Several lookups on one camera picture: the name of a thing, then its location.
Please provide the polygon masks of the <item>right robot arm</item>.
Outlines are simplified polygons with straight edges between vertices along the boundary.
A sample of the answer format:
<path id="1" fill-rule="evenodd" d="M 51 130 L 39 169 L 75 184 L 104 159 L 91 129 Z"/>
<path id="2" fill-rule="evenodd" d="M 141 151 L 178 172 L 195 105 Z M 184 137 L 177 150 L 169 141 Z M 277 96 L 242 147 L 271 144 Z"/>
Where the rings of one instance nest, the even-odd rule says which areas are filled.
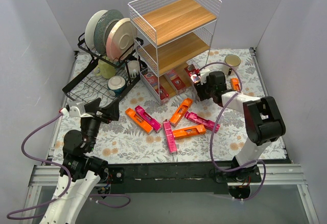
<path id="1" fill-rule="evenodd" d="M 264 150 L 286 132 L 286 126 L 271 96 L 252 97 L 239 90 L 228 89 L 222 71 L 204 69 L 191 75 L 198 98 L 212 99 L 223 110 L 229 108 L 244 115 L 247 140 L 241 151 L 233 157 L 230 168 L 223 169 L 215 162 L 215 174 L 233 178 L 237 182 L 246 180 L 257 168 Z"/>

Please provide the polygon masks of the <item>red 3D toothpaste box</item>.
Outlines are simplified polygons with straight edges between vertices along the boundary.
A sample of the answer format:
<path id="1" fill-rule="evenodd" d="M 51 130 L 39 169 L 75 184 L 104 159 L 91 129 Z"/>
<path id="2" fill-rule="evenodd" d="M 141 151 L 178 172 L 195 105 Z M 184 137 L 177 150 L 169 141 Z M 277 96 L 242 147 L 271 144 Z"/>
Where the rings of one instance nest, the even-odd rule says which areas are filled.
<path id="1" fill-rule="evenodd" d="M 186 90 L 186 85 L 178 75 L 177 71 L 174 69 L 169 70 L 167 73 L 164 74 L 167 82 L 173 88 L 176 94 L 184 93 Z"/>
<path id="2" fill-rule="evenodd" d="M 159 78 L 154 73 L 148 72 L 146 74 L 143 74 L 143 78 L 149 90 L 152 92 L 152 94 L 160 104 L 164 104 L 169 101 L 170 95 L 162 86 L 159 81 Z"/>
<path id="3" fill-rule="evenodd" d="M 201 81 L 199 70 L 195 68 L 193 64 L 188 65 L 184 68 L 184 70 L 189 76 L 192 85 L 197 84 Z"/>

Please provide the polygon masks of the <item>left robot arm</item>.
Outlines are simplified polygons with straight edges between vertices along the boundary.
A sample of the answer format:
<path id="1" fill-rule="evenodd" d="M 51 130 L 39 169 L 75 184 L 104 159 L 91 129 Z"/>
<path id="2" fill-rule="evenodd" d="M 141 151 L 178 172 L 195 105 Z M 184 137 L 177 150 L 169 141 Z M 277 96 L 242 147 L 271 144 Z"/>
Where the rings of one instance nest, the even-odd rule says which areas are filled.
<path id="1" fill-rule="evenodd" d="M 92 189 L 98 183 L 122 183 L 125 170 L 106 160 L 88 156 L 94 150 L 102 123 L 119 119 L 119 100 L 100 106 L 101 99 L 89 103 L 70 101 L 61 110 L 65 116 L 80 118 L 80 129 L 64 136 L 63 163 L 58 183 L 41 223 L 75 223 Z"/>

